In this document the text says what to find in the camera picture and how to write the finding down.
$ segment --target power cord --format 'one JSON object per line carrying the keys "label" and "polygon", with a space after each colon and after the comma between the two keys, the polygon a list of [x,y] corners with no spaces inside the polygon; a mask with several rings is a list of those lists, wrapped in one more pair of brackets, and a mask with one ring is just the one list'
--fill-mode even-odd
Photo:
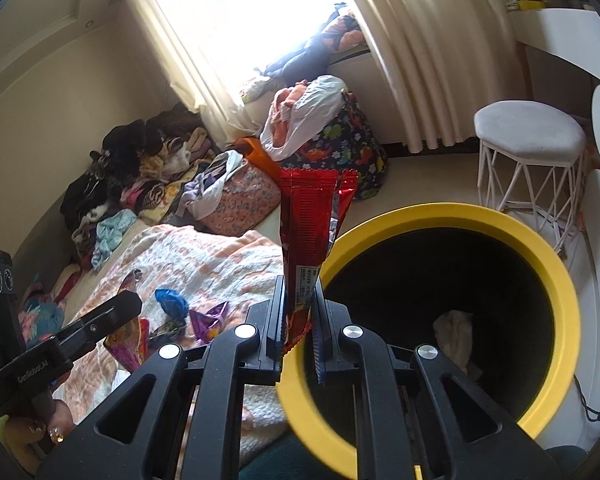
{"label": "power cord", "polygon": [[[594,410],[593,408],[590,408],[587,405],[587,399],[584,396],[584,394],[582,393],[582,387],[580,386],[580,381],[578,380],[578,378],[575,375],[573,376],[573,380],[576,383],[576,388],[578,389],[578,395],[580,396],[580,402],[582,404],[582,407],[584,408],[585,415],[587,415],[587,420],[589,422],[600,422],[600,412],[597,412],[596,410]],[[593,415],[595,415],[595,418],[592,418],[592,416],[590,416],[589,413],[592,413]]]}

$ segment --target hand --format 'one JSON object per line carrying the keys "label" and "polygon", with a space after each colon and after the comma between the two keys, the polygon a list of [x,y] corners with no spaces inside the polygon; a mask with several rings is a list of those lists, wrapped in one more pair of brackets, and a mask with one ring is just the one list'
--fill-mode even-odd
{"label": "hand", "polygon": [[[69,373],[61,376],[53,391],[69,378]],[[75,428],[74,418],[69,407],[62,400],[55,400],[56,412],[52,415],[48,427],[32,418],[10,416],[4,425],[4,439],[20,465],[30,474],[35,474],[40,459],[30,444],[39,442],[48,432],[51,440],[60,444]]]}

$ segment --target fuzzy blanket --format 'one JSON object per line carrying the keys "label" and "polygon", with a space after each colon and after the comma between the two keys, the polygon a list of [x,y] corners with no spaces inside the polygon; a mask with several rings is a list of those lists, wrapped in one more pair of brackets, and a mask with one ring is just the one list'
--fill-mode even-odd
{"label": "fuzzy blanket", "polygon": [[[151,330],[166,320],[154,297],[156,288],[178,291],[189,306],[202,313],[223,301],[230,302],[226,327],[229,329],[244,321],[250,305],[265,301],[272,294],[276,276],[282,274],[282,254],[278,245],[255,231],[232,238],[200,233],[192,226],[158,225],[131,240],[77,317],[113,297],[127,273],[138,267],[146,270],[138,294],[142,299],[141,315],[149,319]],[[184,348],[193,348],[199,343],[193,337],[190,323],[187,325],[187,335],[180,343]],[[76,423],[109,395],[117,370],[117,362],[101,342],[75,363],[69,380],[56,397],[69,405]],[[247,386],[240,462],[248,462],[285,428],[285,415],[275,389]]]}

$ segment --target fingernail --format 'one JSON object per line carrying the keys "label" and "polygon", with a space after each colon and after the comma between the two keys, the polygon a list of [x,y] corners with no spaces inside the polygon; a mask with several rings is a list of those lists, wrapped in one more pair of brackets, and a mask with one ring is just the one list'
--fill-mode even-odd
{"label": "fingernail", "polygon": [[32,420],[29,424],[29,431],[33,434],[38,434],[45,429],[44,425],[36,420]]}
{"label": "fingernail", "polygon": [[61,444],[64,441],[64,435],[60,433],[58,428],[53,428],[51,431],[49,431],[49,436],[54,444]]}

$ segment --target stool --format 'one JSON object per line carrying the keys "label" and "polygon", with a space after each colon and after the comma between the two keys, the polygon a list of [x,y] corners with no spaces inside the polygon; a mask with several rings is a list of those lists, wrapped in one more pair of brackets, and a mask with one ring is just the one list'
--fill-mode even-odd
{"label": "stool", "polygon": [[[555,235],[554,250],[561,252],[576,218],[582,179],[582,159],[585,134],[571,116],[551,106],[534,101],[500,101],[479,110],[474,116],[475,133],[480,139],[478,164],[478,200],[485,205],[505,211],[527,210],[533,213],[537,232],[549,224]],[[503,190],[495,171],[496,156],[501,153],[516,161],[513,177]],[[529,166],[547,166],[549,172],[534,191]],[[482,181],[487,174],[486,193]],[[524,173],[529,202],[510,200],[511,192]],[[538,197],[552,181],[554,196],[548,209],[538,206]],[[558,200],[568,186],[568,196],[558,209]],[[500,191],[496,198],[496,186]]]}

